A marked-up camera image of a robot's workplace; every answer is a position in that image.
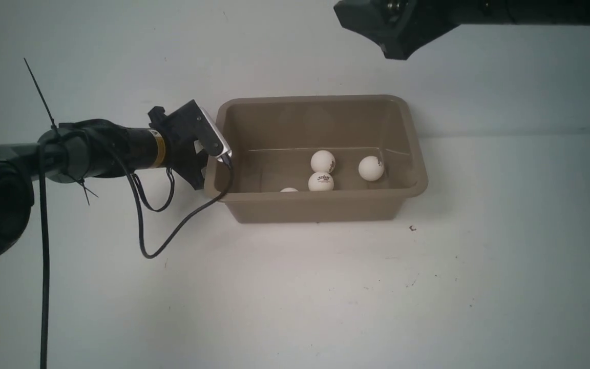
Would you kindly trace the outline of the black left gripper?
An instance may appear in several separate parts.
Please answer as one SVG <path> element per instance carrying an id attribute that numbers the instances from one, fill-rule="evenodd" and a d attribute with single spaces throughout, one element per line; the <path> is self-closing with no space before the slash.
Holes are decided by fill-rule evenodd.
<path id="1" fill-rule="evenodd" d="M 202 170 L 206 159 L 195 150 L 198 138 L 193 128 L 203 122 L 197 103 L 190 100 L 171 114 L 166 114 L 164 107 L 153 107 L 148 116 L 150 128 L 158 131 L 165 142 L 165 166 L 176 171 L 195 191 L 202 190 L 205 181 Z"/>

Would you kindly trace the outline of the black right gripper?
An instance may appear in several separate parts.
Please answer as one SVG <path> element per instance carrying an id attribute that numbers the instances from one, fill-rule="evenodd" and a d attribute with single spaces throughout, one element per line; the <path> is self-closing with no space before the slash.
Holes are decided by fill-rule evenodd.
<path id="1" fill-rule="evenodd" d="M 389 60 L 408 60 L 429 43 L 426 31 L 463 24 L 590 26 L 590 1 L 339 1 L 334 13 Z"/>

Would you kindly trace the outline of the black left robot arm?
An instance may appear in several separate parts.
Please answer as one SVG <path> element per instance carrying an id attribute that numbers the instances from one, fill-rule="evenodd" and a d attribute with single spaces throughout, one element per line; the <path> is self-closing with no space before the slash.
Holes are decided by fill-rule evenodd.
<path id="1" fill-rule="evenodd" d="M 149 118 L 149 128 L 105 119 L 60 123 L 37 142 L 0 145 L 0 255 L 25 231 L 40 178 L 69 184 L 167 168 L 202 189 L 207 157 L 228 151 L 208 114 L 189 101 L 171 114 L 154 107 Z"/>

